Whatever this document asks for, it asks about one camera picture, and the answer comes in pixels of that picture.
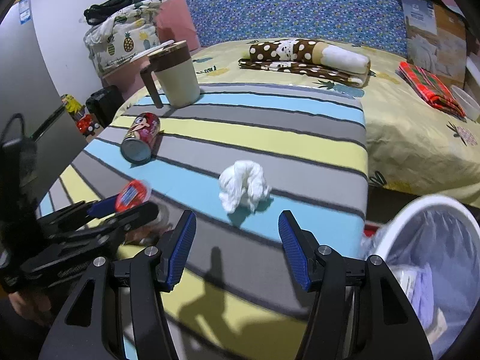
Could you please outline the left hand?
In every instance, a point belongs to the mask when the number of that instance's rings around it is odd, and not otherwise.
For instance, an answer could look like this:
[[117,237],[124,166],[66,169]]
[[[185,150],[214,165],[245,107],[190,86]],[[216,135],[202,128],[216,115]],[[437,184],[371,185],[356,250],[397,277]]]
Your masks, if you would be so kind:
[[40,292],[14,292],[8,295],[14,311],[24,318],[42,326],[50,324],[51,303],[47,295]]

